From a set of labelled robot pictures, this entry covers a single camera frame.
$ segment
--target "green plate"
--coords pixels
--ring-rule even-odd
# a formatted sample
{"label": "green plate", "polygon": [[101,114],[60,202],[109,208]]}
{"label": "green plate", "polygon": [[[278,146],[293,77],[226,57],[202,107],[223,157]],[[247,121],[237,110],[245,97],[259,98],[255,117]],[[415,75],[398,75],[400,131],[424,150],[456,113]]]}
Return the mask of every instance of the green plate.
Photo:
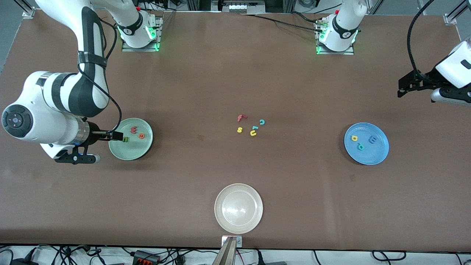
{"label": "green plate", "polygon": [[[131,133],[131,128],[136,126],[136,134]],[[154,135],[152,128],[143,119],[129,118],[121,121],[119,124],[118,132],[123,133],[123,137],[128,137],[129,142],[122,141],[109,141],[111,153],[121,160],[134,160],[145,155],[152,145]],[[144,139],[139,139],[139,134],[145,135]]]}

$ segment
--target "black cable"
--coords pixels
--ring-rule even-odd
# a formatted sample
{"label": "black cable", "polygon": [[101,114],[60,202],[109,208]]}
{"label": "black cable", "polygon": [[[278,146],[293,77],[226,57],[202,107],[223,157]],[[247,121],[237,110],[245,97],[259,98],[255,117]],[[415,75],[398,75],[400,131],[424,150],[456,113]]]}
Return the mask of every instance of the black cable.
{"label": "black cable", "polygon": [[265,265],[265,261],[263,261],[262,253],[257,248],[255,250],[257,251],[257,254],[259,255],[259,264],[258,265]]}
{"label": "black cable", "polygon": [[[107,17],[100,18],[100,21],[103,22],[104,21],[103,19],[105,19],[105,18],[107,18]],[[107,45],[108,45],[108,43],[106,41],[106,36],[105,36],[105,33],[103,33],[103,50],[106,50]]]}
{"label": "black cable", "polygon": [[315,22],[317,21],[317,19],[315,19],[315,20],[309,19],[309,18],[305,17],[303,14],[301,14],[300,12],[297,12],[297,11],[293,11],[293,12],[291,12],[291,14],[297,14],[297,15],[299,15],[302,19],[304,19],[304,20],[306,20],[306,21],[308,21],[308,22],[311,22],[311,23],[315,23]]}
{"label": "black cable", "polygon": [[[381,253],[381,255],[383,255],[385,258],[378,258],[376,255],[375,255],[375,252],[379,252]],[[404,254],[404,256],[400,257],[400,258],[389,258],[383,251],[381,250],[373,250],[371,251],[372,255],[373,255],[373,258],[376,259],[377,261],[387,261],[388,262],[388,265],[391,265],[391,261],[400,261],[400,260],[403,260],[406,258],[406,252],[405,251],[399,251],[400,253]]]}
{"label": "black cable", "polygon": [[62,253],[62,250],[63,250],[64,247],[60,247],[59,248],[59,257],[61,258],[62,262],[60,263],[60,265],[64,264],[64,265],[67,265],[67,262],[65,261],[65,258],[63,256],[63,253]]}
{"label": "black cable", "polygon": [[177,11],[177,10],[174,9],[174,8],[165,8],[165,7],[163,7],[163,6],[161,6],[161,5],[158,5],[158,4],[156,4],[156,3],[154,3],[154,5],[156,5],[156,6],[160,7],[160,8],[163,8],[163,9],[169,9],[169,10]]}
{"label": "black cable", "polygon": [[121,108],[119,107],[118,105],[118,102],[116,102],[112,96],[110,96],[110,94],[108,94],[103,88],[101,88],[101,86],[99,86],[95,81],[93,81],[84,71],[82,71],[82,69],[80,69],[80,64],[77,65],[77,68],[79,69],[79,72],[88,80],[90,81],[92,84],[94,84],[98,89],[100,89],[100,91],[103,92],[103,94],[105,94],[115,105],[116,105],[116,108],[118,109],[118,112],[119,112],[119,119],[118,119],[118,123],[114,126],[114,128],[110,131],[111,133],[116,131],[116,129],[118,129],[119,127],[119,124],[121,124],[121,120],[122,120],[122,112],[121,112]]}
{"label": "black cable", "polygon": [[131,252],[130,251],[127,251],[125,248],[121,247],[122,250],[124,250],[124,252],[128,253],[129,255],[131,255]]}
{"label": "black cable", "polygon": [[173,251],[173,253],[170,253],[170,252],[171,252],[171,249],[170,249],[170,251],[168,251],[168,250],[167,250],[167,252],[168,252],[168,255],[167,255],[167,257],[165,257],[163,260],[161,260],[161,261],[160,261],[160,263],[164,263],[164,262],[166,262],[166,261],[167,261],[167,259],[169,259],[169,257],[170,257],[170,258],[172,258],[172,260],[170,261],[170,263],[172,263],[172,262],[173,262],[173,260],[174,260],[174,259],[173,259],[173,257],[172,257],[172,255],[173,255],[173,254],[175,254],[175,253],[177,253],[177,252],[178,252],[178,250],[176,249],[175,251]]}
{"label": "black cable", "polygon": [[93,256],[93,257],[91,257],[89,265],[91,265],[91,262],[92,262],[93,259],[96,258],[96,257],[98,257],[98,256]]}
{"label": "black cable", "polygon": [[[193,251],[193,250],[189,250],[189,251],[187,251],[187,252],[181,254],[180,256],[184,256],[184,255],[190,253],[191,251]],[[172,262],[173,262],[174,260],[176,260],[176,259],[177,259],[177,258],[172,259],[171,261],[169,261],[169,262],[167,262],[167,263],[165,263],[165,264],[163,264],[163,265],[168,265],[168,264],[172,263]]]}
{"label": "black cable", "polygon": [[52,259],[51,265],[56,265],[56,258],[59,255],[59,250],[57,248],[54,248],[54,249],[57,250],[57,252],[56,252],[56,255],[54,256],[54,259]]}
{"label": "black cable", "polygon": [[114,25],[111,25],[110,23],[106,22],[105,20],[103,19],[100,19],[101,22],[105,23],[106,25],[110,26],[112,29],[113,29],[113,32],[114,32],[114,40],[113,40],[113,44],[111,45],[111,48],[110,50],[108,51],[108,54],[105,56],[106,59],[110,58],[110,55],[111,53],[113,52],[114,50],[114,47],[116,46],[116,42],[118,41],[118,33],[116,32],[116,28],[114,27]]}
{"label": "black cable", "polygon": [[458,258],[458,261],[460,262],[460,265],[463,265],[463,263],[461,263],[461,259],[460,259],[460,256],[458,256],[458,253],[455,253],[456,257]]}
{"label": "black cable", "polygon": [[26,254],[26,256],[24,257],[23,261],[25,262],[30,262],[31,259],[32,259],[32,255],[34,253],[34,251],[37,249],[38,247],[34,247],[33,249],[30,250],[30,252],[28,252],[28,254]]}
{"label": "black cable", "polygon": [[333,9],[333,8],[339,7],[339,6],[341,6],[341,5],[342,5],[342,4],[338,4],[338,5],[334,6],[334,7],[326,8],[326,9],[323,9],[323,10],[321,10],[321,11],[314,12],[313,14],[319,14],[320,12],[324,12],[324,11],[326,11],[326,10]]}
{"label": "black cable", "polygon": [[100,256],[100,252],[97,252],[97,257],[101,261],[101,264],[106,265],[105,260]]}
{"label": "black cable", "polygon": [[317,261],[317,264],[321,265],[320,261],[319,261],[319,258],[317,257],[317,253],[315,250],[313,250],[314,252],[314,257],[316,257],[316,261]]}
{"label": "black cable", "polygon": [[8,264],[10,265],[11,262],[13,261],[13,251],[11,251],[11,249],[4,249],[0,251],[0,253],[3,253],[3,252],[9,252],[11,254],[10,263]]}
{"label": "black cable", "polygon": [[412,33],[412,28],[416,22],[416,20],[420,17],[420,15],[424,12],[424,10],[435,0],[429,0],[420,10],[419,12],[414,16],[412,19],[411,24],[409,25],[409,30],[407,31],[407,53],[409,54],[409,59],[412,64],[412,68],[414,69],[414,75],[418,76],[419,71],[417,70],[417,66],[415,65],[414,57],[412,56],[412,49],[411,49],[411,33]]}
{"label": "black cable", "polygon": [[297,27],[297,28],[312,30],[312,31],[316,31],[316,32],[322,32],[322,30],[320,30],[320,29],[303,27],[303,26],[300,26],[300,25],[291,24],[291,23],[288,23],[288,22],[284,22],[284,21],[272,19],[272,18],[269,18],[269,17],[260,17],[260,16],[257,16],[257,15],[254,15],[253,17],[259,17],[259,18],[271,20],[271,21],[278,22],[278,23],[285,24],[285,25],[292,26],[292,27]]}
{"label": "black cable", "polygon": [[194,249],[194,251],[200,252],[200,253],[208,253],[208,252],[211,252],[211,253],[214,253],[214,254],[219,254],[219,252],[211,251],[211,250],[198,250],[198,249]]}

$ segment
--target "wire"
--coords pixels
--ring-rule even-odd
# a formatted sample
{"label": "wire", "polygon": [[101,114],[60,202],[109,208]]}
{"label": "wire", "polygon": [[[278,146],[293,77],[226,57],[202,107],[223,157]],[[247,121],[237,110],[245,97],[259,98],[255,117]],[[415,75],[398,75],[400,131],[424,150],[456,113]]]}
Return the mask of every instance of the wire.
{"label": "wire", "polygon": [[3,252],[10,252],[11,258],[10,258],[10,263],[9,264],[11,264],[13,262],[13,251],[11,251],[11,249],[4,249],[4,250],[0,251],[0,253],[3,253]]}
{"label": "wire", "polygon": [[313,250],[314,252],[314,257],[316,257],[316,261],[317,261],[317,264],[321,265],[320,261],[319,261],[319,258],[317,257],[317,253],[315,250]]}
{"label": "wire", "polygon": [[77,65],[77,68],[79,69],[79,72],[88,80],[90,81],[92,84],[94,84],[98,89],[100,89],[100,91],[103,92],[103,94],[105,94],[115,105],[116,105],[116,108],[118,109],[118,112],[119,112],[119,119],[118,119],[118,123],[114,126],[114,128],[110,131],[111,133],[116,131],[116,129],[118,129],[119,127],[119,124],[121,124],[121,120],[122,120],[122,112],[121,112],[121,108],[119,107],[118,105],[118,102],[116,102],[112,96],[110,96],[110,94],[108,94],[103,88],[101,88],[95,81],[93,81],[84,71],[82,71],[82,69],[80,69],[80,64]]}
{"label": "wire", "polygon": [[237,254],[239,255],[240,261],[242,261],[242,265],[245,265],[244,259],[242,258],[242,255],[240,254],[239,250],[236,249],[236,251],[237,251]]}
{"label": "wire", "polygon": [[308,22],[311,22],[311,23],[315,23],[315,22],[317,21],[317,19],[316,19],[316,20],[311,20],[311,19],[305,17],[303,14],[301,14],[300,12],[297,12],[297,11],[293,11],[293,12],[291,12],[291,14],[297,14],[297,15],[299,15],[302,19],[304,19],[304,20],[306,20],[306,21],[308,21]]}
{"label": "wire", "polygon": [[196,252],[201,252],[201,253],[207,253],[207,252],[211,252],[211,253],[214,253],[214,254],[219,254],[219,252],[216,252],[216,251],[211,251],[211,250],[198,250],[198,249],[194,249],[193,251],[196,251]]}
{"label": "wire", "polygon": [[[184,256],[184,255],[190,253],[191,251],[193,251],[193,250],[189,250],[189,251],[187,251],[187,252],[181,254],[180,256]],[[177,258],[172,259],[171,261],[169,261],[169,262],[167,262],[167,263],[165,263],[165,264],[163,264],[163,265],[168,265],[168,264],[172,263],[172,262],[173,262],[174,260],[176,260],[176,259],[177,259]]]}
{"label": "wire", "polygon": [[176,10],[172,11],[172,12],[170,13],[169,17],[166,18],[166,19],[163,21],[163,23],[162,23],[162,28],[163,28],[163,25],[165,25],[165,23],[167,22],[167,20],[169,20],[169,19],[172,17],[173,13],[175,13],[175,12],[177,12],[177,11],[176,11]]}
{"label": "wire", "polygon": [[260,17],[260,16],[257,16],[257,15],[254,15],[253,17],[259,17],[259,18],[271,20],[271,21],[278,22],[278,23],[285,24],[285,25],[292,26],[292,27],[297,27],[297,28],[312,30],[312,31],[316,31],[316,32],[322,32],[322,30],[320,30],[320,29],[303,27],[303,26],[300,26],[300,25],[291,24],[291,23],[288,23],[288,22],[284,22],[284,21],[272,19],[272,18],[269,18],[269,17]]}
{"label": "wire", "polygon": [[[385,258],[378,258],[376,257],[375,255],[375,252],[379,252],[381,253],[381,255],[383,255]],[[406,252],[405,251],[399,251],[400,253],[403,253],[404,256],[400,257],[400,258],[389,258],[384,252],[382,252],[381,250],[373,250],[371,251],[372,255],[373,255],[373,258],[376,259],[377,261],[387,261],[388,262],[388,265],[391,265],[391,261],[400,261],[400,260],[403,260],[406,258]]]}
{"label": "wire", "polygon": [[91,262],[92,262],[93,259],[96,258],[96,257],[98,257],[98,256],[93,256],[93,257],[91,257],[89,265],[91,265]]}
{"label": "wire", "polygon": [[338,4],[338,5],[333,6],[333,7],[331,7],[331,8],[326,8],[326,9],[323,9],[323,10],[321,10],[321,11],[314,12],[313,14],[319,14],[319,13],[324,12],[324,11],[327,11],[327,10],[329,10],[329,9],[333,9],[333,8],[339,7],[339,6],[341,6],[341,5],[342,5],[342,4]]}
{"label": "wire", "polygon": [[170,9],[170,10],[173,10],[173,11],[177,11],[177,10],[174,9],[174,8],[165,8],[165,7],[163,7],[163,6],[161,6],[161,5],[158,5],[158,4],[156,4],[156,3],[153,3],[153,4],[156,5],[156,6],[158,6],[158,7],[160,7],[160,8],[163,8],[163,9]]}
{"label": "wire", "polygon": [[[107,18],[107,17],[100,18],[100,21],[104,22],[103,19],[105,19],[105,18]],[[105,36],[105,33],[103,33],[103,50],[106,50],[106,47],[107,47],[106,36]]]}
{"label": "wire", "polygon": [[51,265],[55,265],[56,264],[56,258],[57,256],[59,255],[59,250],[57,248],[54,248],[55,250],[57,250],[56,252],[56,255],[54,256],[54,259],[52,259],[52,262],[51,262]]}
{"label": "wire", "polygon": [[37,249],[38,247],[34,247],[33,249],[30,250],[30,252],[28,252],[28,254],[26,254],[26,256],[24,257],[23,261],[24,262],[27,262],[29,263],[32,259],[32,255],[34,253],[34,251]]}
{"label": "wire", "polygon": [[108,54],[106,55],[106,59],[110,58],[110,55],[111,53],[113,52],[114,50],[114,47],[116,46],[116,42],[118,41],[118,33],[116,32],[116,28],[114,27],[114,25],[111,25],[110,23],[106,22],[105,20],[101,19],[100,18],[100,21],[105,23],[106,25],[110,26],[112,29],[113,29],[113,32],[114,32],[114,40],[113,40],[113,44],[111,45],[111,48],[110,50],[108,51]]}
{"label": "wire", "polygon": [[257,251],[257,254],[259,255],[259,265],[265,265],[265,261],[263,261],[262,253],[257,248],[255,250]]}
{"label": "wire", "polygon": [[407,31],[407,53],[409,54],[409,59],[412,64],[412,68],[414,69],[414,75],[418,76],[419,71],[417,70],[417,66],[415,65],[414,57],[412,56],[412,49],[411,49],[411,33],[412,33],[412,28],[417,21],[417,19],[420,17],[420,15],[425,11],[425,9],[435,0],[429,0],[420,10],[419,12],[414,16],[412,19],[412,22],[409,26],[409,30]]}
{"label": "wire", "polygon": [[128,253],[129,255],[131,255],[131,252],[130,251],[127,251],[125,248],[121,248],[123,249],[126,253]]}
{"label": "wire", "polygon": [[460,262],[460,265],[463,265],[463,263],[461,263],[461,259],[460,259],[460,256],[458,256],[458,253],[455,253],[456,257],[458,258],[458,261]]}

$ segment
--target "black strap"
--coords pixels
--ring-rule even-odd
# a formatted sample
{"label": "black strap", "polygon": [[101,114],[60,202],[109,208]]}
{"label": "black strap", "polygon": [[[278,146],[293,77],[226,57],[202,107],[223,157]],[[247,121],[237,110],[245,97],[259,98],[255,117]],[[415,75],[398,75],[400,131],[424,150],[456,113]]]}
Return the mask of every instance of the black strap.
{"label": "black strap", "polygon": [[90,53],[87,51],[79,51],[79,55],[77,57],[77,62],[78,64],[83,64],[83,63],[92,63],[96,65],[100,65],[103,67],[106,67],[108,63],[108,59],[101,57],[99,55],[96,55],[94,53]]}
{"label": "black strap", "polygon": [[141,27],[142,22],[144,21],[144,19],[142,18],[142,14],[139,12],[138,14],[139,14],[139,18],[137,19],[136,22],[134,22],[134,24],[126,26],[126,27],[118,24],[118,28],[121,30],[121,32],[123,32],[126,35],[134,35],[136,30]]}
{"label": "black strap", "polygon": [[54,105],[57,107],[58,110],[62,112],[68,112],[64,105],[62,104],[62,100],[60,98],[60,91],[62,88],[62,85],[64,84],[64,80],[67,79],[70,75],[73,75],[72,73],[62,73],[58,75],[54,81],[52,82],[51,86],[51,97],[52,97],[52,102]]}
{"label": "black strap", "polygon": [[347,30],[347,29],[342,28],[341,26],[339,26],[339,24],[337,24],[337,16],[335,16],[333,18],[333,24],[332,25],[333,25],[333,29],[340,35],[341,39],[350,38],[353,34],[355,34],[355,32],[358,29],[358,27],[356,27],[354,29],[351,29],[351,30]]}

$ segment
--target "metal mounting plate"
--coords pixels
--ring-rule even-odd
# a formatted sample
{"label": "metal mounting plate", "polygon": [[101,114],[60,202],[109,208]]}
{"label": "metal mounting plate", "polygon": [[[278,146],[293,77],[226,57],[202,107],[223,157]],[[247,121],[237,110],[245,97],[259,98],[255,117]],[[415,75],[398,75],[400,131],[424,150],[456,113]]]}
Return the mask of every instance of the metal mounting plate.
{"label": "metal mounting plate", "polygon": [[242,236],[222,236],[221,246],[224,245],[224,242],[226,242],[226,239],[228,237],[235,237],[235,239],[237,240],[236,247],[237,248],[242,248]]}
{"label": "metal mounting plate", "polygon": [[[324,32],[328,28],[326,25],[318,25],[314,23],[314,28],[316,29],[321,29]],[[353,50],[353,43],[350,45],[350,47],[344,51],[333,51],[329,48],[327,48],[323,43],[319,41],[319,38],[323,37],[324,33],[320,32],[314,32],[315,33],[315,39],[316,39],[316,54],[337,54],[337,55],[354,55],[354,50]]]}
{"label": "metal mounting plate", "polygon": [[162,37],[162,26],[163,26],[163,19],[162,17],[155,18],[155,26],[157,29],[155,30],[156,37],[153,39],[148,45],[142,48],[133,48],[126,44],[124,41],[122,42],[121,50],[122,51],[140,51],[140,52],[153,52],[159,51],[160,49],[160,40]]}

